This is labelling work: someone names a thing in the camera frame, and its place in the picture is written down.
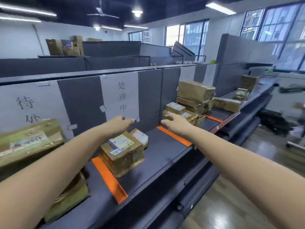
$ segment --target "orange divider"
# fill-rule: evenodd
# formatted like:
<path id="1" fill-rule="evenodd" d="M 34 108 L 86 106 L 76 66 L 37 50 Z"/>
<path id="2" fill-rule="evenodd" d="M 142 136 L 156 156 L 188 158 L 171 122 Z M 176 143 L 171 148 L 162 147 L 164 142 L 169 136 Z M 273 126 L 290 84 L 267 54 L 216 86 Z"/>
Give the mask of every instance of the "orange divider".
<path id="1" fill-rule="evenodd" d="M 222 122 L 222 120 L 220 120 L 220 119 L 217 119 L 217 118 L 215 118 L 215 117 L 212 117 L 212 116 L 208 116 L 208 115 L 206 115 L 206 118 L 209 118 L 209 119 L 211 119 L 211 120 L 215 120 L 215 121 L 218 121 L 219 123 L 221 123 L 221 122 Z"/>
<path id="2" fill-rule="evenodd" d="M 113 176 L 111 171 L 99 157 L 93 158 L 92 162 L 101 174 L 117 203 L 121 204 L 125 199 L 128 198 L 127 193 L 124 191 L 124 189 L 118 183 L 117 179 Z"/>
<path id="3" fill-rule="evenodd" d="M 177 136 L 176 134 L 172 133 L 171 131 L 163 128 L 162 126 L 158 126 L 157 129 L 160 129 L 162 132 L 165 132 L 166 134 L 170 135 L 172 138 L 176 139 L 177 141 L 181 142 L 185 146 L 191 146 L 192 143 L 183 139 L 182 137 Z"/>

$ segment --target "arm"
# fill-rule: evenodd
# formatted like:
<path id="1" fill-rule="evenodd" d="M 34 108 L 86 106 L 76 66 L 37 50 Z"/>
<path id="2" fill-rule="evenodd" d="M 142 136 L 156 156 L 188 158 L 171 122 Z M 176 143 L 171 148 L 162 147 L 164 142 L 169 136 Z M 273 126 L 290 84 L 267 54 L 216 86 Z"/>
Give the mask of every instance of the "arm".
<path id="1" fill-rule="evenodd" d="M 305 225 L 305 179 L 269 159 L 192 126 L 179 115 L 162 120 L 172 132 L 195 144 L 218 170 L 280 228 Z"/>
<path id="2" fill-rule="evenodd" d="M 0 183 L 0 227 L 34 228 L 95 150 L 133 123 L 117 116 L 91 128 Z"/>

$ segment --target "rectangular ceiling light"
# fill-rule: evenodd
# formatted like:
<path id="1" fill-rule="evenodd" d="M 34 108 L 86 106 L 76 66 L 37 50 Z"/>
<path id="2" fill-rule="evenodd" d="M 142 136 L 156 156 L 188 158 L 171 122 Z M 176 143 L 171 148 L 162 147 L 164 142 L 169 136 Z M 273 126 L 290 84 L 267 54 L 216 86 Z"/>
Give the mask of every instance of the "rectangular ceiling light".
<path id="1" fill-rule="evenodd" d="M 54 17 L 57 16 L 57 15 L 54 14 L 54 13 L 39 11 L 39 10 L 35 10 L 35 9 L 28 9 L 28 8 L 23 8 L 23 7 L 18 7 L 18 6 L 5 5 L 5 4 L 1 4 L 1 3 L 0 3 L 0 8 L 1 8 L 1 9 L 14 10 L 14 11 L 21 11 L 21 12 L 42 14 L 42 15 L 48 15 L 48 16 L 54 16 Z"/>
<path id="2" fill-rule="evenodd" d="M 122 29 L 119 29 L 119 28 L 114 28 L 114 27 L 109 27 L 109 26 L 102 26 L 102 28 L 106 28 L 106 29 L 111 29 L 111 30 L 122 30 Z"/>
<path id="3" fill-rule="evenodd" d="M 222 12 L 224 14 L 228 14 L 228 15 L 232 15 L 232 14 L 236 14 L 236 12 L 226 8 L 226 7 L 223 7 L 221 5 L 218 5 L 214 2 L 210 3 L 210 4 L 207 4 L 206 5 L 207 7 L 211 8 L 211 9 L 214 9 L 214 10 L 217 10 L 219 12 Z"/>
<path id="4" fill-rule="evenodd" d="M 0 17 L 3 20 L 14 20 L 14 21 L 23 21 L 23 22 L 34 22 L 34 23 L 41 23 L 40 20 L 32 20 L 32 19 L 22 19 L 22 18 L 9 18 L 9 17 Z"/>
<path id="5" fill-rule="evenodd" d="M 125 27 L 133 27 L 133 28 L 140 28 L 140 29 L 148 29 L 148 27 L 143 26 L 131 26 L 131 25 L 124 25 Z"/>

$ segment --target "dark blue ceiling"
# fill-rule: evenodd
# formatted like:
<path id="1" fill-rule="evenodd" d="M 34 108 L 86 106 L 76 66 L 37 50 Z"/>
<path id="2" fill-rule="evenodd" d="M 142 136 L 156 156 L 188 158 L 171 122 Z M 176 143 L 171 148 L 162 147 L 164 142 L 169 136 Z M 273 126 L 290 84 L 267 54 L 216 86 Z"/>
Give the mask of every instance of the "dark blue ceiling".
<path id="1" fill-rule="evenodd" d="M 81 26 L 106 25 L 123 28 L 124 24 L 140 25 L 169 17 L 175 17 L 205 8 L 211 0 L 102 0 L 102 10 L 105 14 L 120 17 L 119 19 L 101 16 L 87 16 L 97 13 L 99 0 L 0 0 L 5 3 L 40 8 L 52 11 L 57 18 L 45 18 L 36 15 L 36 18 L 45 21 L 67 23 Z M 240 0 L 217 0 L 221 3 L 231 3 Z M 136 18 L 131 12 L 137 4 L 142 7 L 143 14 Z"/>

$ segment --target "wooden floor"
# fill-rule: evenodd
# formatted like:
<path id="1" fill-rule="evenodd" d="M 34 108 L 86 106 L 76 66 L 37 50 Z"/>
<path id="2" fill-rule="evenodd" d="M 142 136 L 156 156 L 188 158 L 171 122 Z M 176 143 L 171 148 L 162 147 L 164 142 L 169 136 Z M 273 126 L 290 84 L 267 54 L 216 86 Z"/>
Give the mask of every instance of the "wooden floor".
<path id="1" fill-rule="evenodd" d="M 285 147 L 285 140 L 257 128 L 244 148 L 280 163 L 305 177 L 305 157 Z M 193 208 L 181 229 L 275 229 L 231 182 L 219 176 Z"/>

